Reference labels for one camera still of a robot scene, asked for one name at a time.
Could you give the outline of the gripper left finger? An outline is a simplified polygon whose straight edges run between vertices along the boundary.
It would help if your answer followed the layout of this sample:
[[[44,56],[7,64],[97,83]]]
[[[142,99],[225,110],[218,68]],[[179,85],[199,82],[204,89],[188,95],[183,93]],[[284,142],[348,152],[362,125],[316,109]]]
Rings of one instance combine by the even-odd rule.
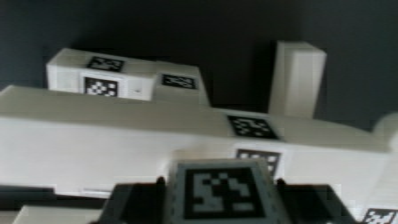
[[[117,184],[89,224],[161,224],[165,189],[163,177],[153,183]]]

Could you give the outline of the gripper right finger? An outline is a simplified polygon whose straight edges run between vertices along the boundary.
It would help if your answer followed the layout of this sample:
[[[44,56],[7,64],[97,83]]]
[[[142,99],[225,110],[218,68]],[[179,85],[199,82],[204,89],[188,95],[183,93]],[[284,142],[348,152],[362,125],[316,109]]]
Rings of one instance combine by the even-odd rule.
[[[275,187],[291,224],[357,224],[327,184],[288,184],[277,179]]]

